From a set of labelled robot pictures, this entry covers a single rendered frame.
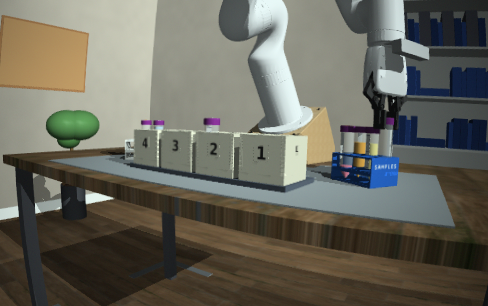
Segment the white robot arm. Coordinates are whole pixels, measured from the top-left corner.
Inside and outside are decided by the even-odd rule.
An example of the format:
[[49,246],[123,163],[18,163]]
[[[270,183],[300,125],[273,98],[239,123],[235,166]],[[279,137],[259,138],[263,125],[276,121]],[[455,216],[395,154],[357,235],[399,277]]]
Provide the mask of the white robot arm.
[[[367,33],[368,47],[392,45],[394,54],[429,60],[428,47],[405,39],[403,0],[335,1],[350,30]],[[223,0],[219,12],[219,27],[227,39],[240,42],[258,35],[248,65],[265,113],[258,123],[264,134],[297,130],[313,117],[310,108],[299,104],[285,57],[287,24],[282,0]]]

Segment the purple tube cap with white dot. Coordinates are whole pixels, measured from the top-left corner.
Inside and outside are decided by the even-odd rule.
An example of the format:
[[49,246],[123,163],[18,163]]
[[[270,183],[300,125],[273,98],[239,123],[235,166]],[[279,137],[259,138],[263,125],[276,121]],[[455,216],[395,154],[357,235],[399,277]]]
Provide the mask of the purple tube cap with white dot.
[[204,118],[205,132],[219,132],[220,118]]

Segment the white tube rack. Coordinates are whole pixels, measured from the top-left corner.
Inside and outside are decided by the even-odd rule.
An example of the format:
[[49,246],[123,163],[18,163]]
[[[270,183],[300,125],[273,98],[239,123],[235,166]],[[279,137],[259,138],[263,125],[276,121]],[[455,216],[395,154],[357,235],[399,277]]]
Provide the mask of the white tube rack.
[[131,142],[133,142],[133,139],[125,140],[125,160],[133,160],[133,155],[131,155],[131,153],[133,153],[133,148],[131,148]]

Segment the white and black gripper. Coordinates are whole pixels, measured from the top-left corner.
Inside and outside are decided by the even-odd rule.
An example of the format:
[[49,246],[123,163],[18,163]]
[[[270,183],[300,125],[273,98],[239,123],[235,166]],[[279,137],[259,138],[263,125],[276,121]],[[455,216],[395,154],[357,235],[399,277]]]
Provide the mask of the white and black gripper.
[[[388,96],[387,118],[394,118],[393,130],[398,130],[399,112],[402,105],[408,100],[407,69],[405,57],[392,53],[392,45],[377,44],[367,48],[363,73],[363,95],[369,99],[374,110],[374,129],[386,128],[386,110],[383,109],[385,98]],[[394,103],[393,100],[395,100]]]

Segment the blue tube rack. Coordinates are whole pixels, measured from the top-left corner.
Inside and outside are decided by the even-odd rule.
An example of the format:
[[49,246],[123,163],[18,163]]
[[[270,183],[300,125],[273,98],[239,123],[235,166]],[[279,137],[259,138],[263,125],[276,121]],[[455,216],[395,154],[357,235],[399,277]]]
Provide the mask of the blue tube rack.
[[[340,167],[340,155],[371,160],[371,168],[355,167],[353,164],[352,167],[348,168]],[[378,155],[332,152],[331,179],[365,188],[397,186],[398,169],[398,157],[379,157]],[[347,178],[344,178],[340,171],[349,172],[350,174]],[[357,177],[355,174],[360,176]],[[370,177],[370,180],[366,176]]]

